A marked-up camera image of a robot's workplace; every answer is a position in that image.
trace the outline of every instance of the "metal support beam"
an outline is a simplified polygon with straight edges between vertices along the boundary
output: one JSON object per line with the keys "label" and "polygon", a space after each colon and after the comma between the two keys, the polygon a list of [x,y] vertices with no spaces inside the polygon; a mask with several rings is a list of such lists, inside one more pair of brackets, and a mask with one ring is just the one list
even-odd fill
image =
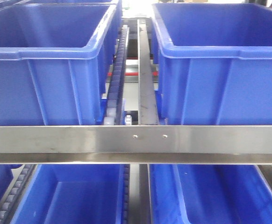
{"label": "metal support beam", "polygon": [[[137,34],[139,73],[138,121],[140,125],[158,125],[159,117],[157,112],[153,75],[151,71],[150,47],[146,29],[146,20],[137,21]],[[141,164],[139,166],[139,177],[140,221],[142,224],[151,224],[150,174],[148,164]]]}
{"label": "metal support beam", "polygon": [[139,124],[158,125],[157,103],[150,63],[146,21],[138,20]]}
{"label": "metal support beam", "polygon": [[272,126],[1,126],[0,163],[272,164]]}

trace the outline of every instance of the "metal rail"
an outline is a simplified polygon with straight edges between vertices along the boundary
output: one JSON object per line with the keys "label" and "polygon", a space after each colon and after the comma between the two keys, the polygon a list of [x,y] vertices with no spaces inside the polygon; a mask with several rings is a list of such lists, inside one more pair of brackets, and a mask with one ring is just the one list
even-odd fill
{"label": "metal rail", "polygon": [[0,163],[272,164],[272,126],[0,126]]}
{"label": "metal rail", "polygon": [[[139,82],[139,113],[140,125],[158,125],[156,96],[150,63],[150,47],[146,29],[146,20],[137,20],[138,35],[138,82]],[[150,169],[148,164],[139,166],[140,189],[140,223],[151,224],[150,201]]]}

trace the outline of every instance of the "bin rim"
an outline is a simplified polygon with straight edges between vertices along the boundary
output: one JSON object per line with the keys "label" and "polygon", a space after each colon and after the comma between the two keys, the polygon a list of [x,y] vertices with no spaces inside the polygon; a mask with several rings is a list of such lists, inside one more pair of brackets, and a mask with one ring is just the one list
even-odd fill
{"label": "bin rim", "polygon": [[[22,0],[17,2],[16,4],[33,4],[33,3],[29,3],[32,0]],[[62,3],[58,3],[59,5],[61,4],[85,4],[85,5],[113,5],[113,4],[118,4],[119,0],[111,0],[110,2],[62,2]],[[56,3],[43,3],[46,5],[51,5],[51,4],[56,4]]]}
{"label": "bin rim", "polygon": [[115,14],[116,5],[105,4],[95,5],[87,3],[76,4],[15,4],[12,6],[1,8],[6,10],[11,7],[31,7],[31,6],[51,6],[51,7],[105,7],[108,9],[101,18],[98,26],[94,30],[87,45],[84,47],[64,48],[64,47],[0,47],[0,61],[5,60],[25,60],[25,59],[76,59],[76,60],[89,60],[95,58],[101,49],[107,31],[110,28],[113,16]]}
{"label": "bin rim", "polygon": [[[239,58],[239,59],[271,59],[271,46],[178,46],[174,45],[157,9],[157,5],[152,4],[152,23],[155,29],[160,53],[166,58]],[[205,3],[179,3],[179,5],[205,5]],[[243,4],[220,4],[220,5],[246,5],[247,7],[258,7],[263,10],[271,10],[267,7],[243,3]]]}

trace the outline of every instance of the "shelf rack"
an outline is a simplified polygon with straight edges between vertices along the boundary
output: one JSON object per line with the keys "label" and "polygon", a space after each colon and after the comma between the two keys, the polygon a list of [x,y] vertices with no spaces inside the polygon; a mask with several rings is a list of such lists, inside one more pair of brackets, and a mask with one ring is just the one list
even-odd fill
{"label": "shelf rack", "polygon": [[140,223],[152,222],[150,163],[271,164],[272,179],[272,126],[159,126],[144,18],[138,56],[139,125],[0,126],[0,163],[141,164]]}

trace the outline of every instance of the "bin handle lip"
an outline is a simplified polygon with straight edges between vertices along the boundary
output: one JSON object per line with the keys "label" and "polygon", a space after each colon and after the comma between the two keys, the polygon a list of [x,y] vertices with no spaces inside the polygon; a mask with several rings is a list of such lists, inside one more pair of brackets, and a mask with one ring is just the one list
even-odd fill
{"label": "bin handle lip", "polygon": [[152,4],[152,21],[159,49],[167,58],[239,58],[272,59],[272,46],[178,46],[174,45],[166,25],[156,7]]}
{"label": "bin handle lip", "polygon": [[93,59],[95,58],[101,49],[103,40],[110,28],[113,15],[115,14],[116,5],[108,5],[108,9],[104,13],[102,19],[98,23],[98,26],[90,37],[86,46],[74,47],[74,48],[60,48],[60,47],[3,47],[0,48],[0,59],[1,60],[21,60],[21,59]]}

